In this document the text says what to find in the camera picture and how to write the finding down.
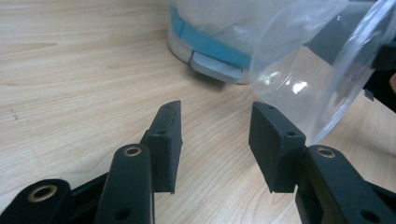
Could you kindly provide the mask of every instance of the wooden table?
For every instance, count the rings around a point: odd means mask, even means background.
[[[194,73],[168,49],[164,0],[0,4],[0,211],[26,186],[75,188],[137,143],[160,105],[181,100],[175,195],[157,223],[299,223],[292,194],[270,194],[248,146],[249,85]],[[322,144],[396,191],[396,114],[362,94]]]

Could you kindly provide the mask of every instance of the plastic container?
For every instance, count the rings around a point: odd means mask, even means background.
[[[381,46],[395,38],[395,6],[395,0],[350,2],[300,45],[274,44],[277,36],[292,34],[280,12],[252,58],[249,77],[254,92],[303,131],[308,145],[318,143],[373,73],[371,64]]]
[[[195,71],[224,82],[247,84],[252,54],[278,12],[288,7],[286,20],[311,20],[308,29],[293,31],[294,36],[307,37],[346,3],[347,0],[170,0],[168,44]]]

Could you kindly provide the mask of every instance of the blue tape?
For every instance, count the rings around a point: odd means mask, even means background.
[[[211,58],[240,68],[250,67],[250,55],[240,50],[233,49],[219,42],[213,38],[213,36],[195,29],[178,16],[177,10],[174,7],[170,7],[170,11],[174,34],[192,49]]]

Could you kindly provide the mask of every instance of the plastic bag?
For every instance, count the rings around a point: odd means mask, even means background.
[[[326,24],[306,27],[310,19],[294,21],[293,12],[281,11],[268,25],[250,78],[261,101],[277,107],[312,145],[346,113],[373,73],[375,55],[395,38],[396,0],[351,1]],[[307,12],[312,19],[321,14]],[[299,29],[307,32],[293,36]]]
[[[170,0],[178,15],[218,41],[251,55],[265,30],[269,50],[282,53],[315,35],[347,0]],[[280,13],[287,27],[267,27]]]

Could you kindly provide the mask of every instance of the clear plastic bag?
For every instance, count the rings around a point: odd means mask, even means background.
[[[320,15],[312,13],[312,19]],[[319,29],[314,22],[304,27],[309,19],[299,23],[287,16],[284,10],[268,25],[250,78],[256,95],[277,107],[312,145],[345,114],[373,73],[375,55],[395,38],[396,0],[351,1]],[[293,38],[299,29],[318,33]]]
[[[315,35],[327,21],[345,7],[346,1],[170,0],[170,3],[180,18],[193,27],[213,36],[221,43],[251,55],[262,39],[267,24],[277,13],[284,17],[289,27],[286,32],[284,29],[267,27],[267,30],[273,31],[272,34],[266,34],[268,49],[283,46],[285,51]]]

